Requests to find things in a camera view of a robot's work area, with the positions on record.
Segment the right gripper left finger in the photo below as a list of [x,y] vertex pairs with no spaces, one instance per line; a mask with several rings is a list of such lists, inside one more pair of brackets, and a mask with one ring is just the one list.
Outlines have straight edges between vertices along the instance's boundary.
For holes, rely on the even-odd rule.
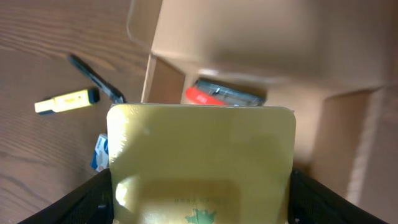
[[113,220],[111,171],[104,169],[19,224],[112,224]]

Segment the yellow sticky note pad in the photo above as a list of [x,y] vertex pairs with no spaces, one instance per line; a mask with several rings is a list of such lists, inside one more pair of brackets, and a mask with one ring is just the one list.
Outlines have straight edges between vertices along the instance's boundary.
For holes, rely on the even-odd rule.
[[286,223],[295,125],[278,106],[113,106],[115,222]]

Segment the cardboard box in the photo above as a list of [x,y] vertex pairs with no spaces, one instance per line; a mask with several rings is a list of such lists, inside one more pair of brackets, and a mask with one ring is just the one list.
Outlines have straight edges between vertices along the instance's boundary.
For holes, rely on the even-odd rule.
[[197,78],[295,112],[295,164],[397,222],[396,1],[132,1],[148,54],[142,101],[186,102]]

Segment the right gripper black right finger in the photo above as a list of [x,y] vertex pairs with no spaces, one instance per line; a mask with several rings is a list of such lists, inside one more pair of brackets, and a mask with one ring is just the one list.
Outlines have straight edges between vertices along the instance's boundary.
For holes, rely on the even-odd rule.
[[290,175],[289,224],[386,224],[298,169]]

